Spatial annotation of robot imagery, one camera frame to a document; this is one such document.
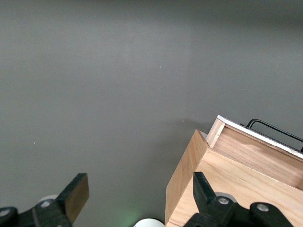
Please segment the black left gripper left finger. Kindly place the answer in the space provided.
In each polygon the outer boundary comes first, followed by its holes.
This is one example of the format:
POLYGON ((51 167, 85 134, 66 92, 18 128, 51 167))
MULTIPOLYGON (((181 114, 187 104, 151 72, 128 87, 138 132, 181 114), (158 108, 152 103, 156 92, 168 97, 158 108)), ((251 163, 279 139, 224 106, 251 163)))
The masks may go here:
POLYGON ((46 196, 29 210, 0 209, 2 227, 72 227, 89 198, 86 173, 77 174, 59 195, 46 196))

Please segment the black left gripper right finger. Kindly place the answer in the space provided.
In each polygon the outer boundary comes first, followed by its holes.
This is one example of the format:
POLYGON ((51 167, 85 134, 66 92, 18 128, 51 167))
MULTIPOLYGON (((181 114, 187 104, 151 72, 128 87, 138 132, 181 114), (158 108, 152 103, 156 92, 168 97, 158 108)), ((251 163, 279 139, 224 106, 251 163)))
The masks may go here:
POLYGON ((187 227, 291 227, 274 205, 255 202, 246 209, 226 196, 217 196, 203 172, 193 173, 193 196, 198 208, 187 227))

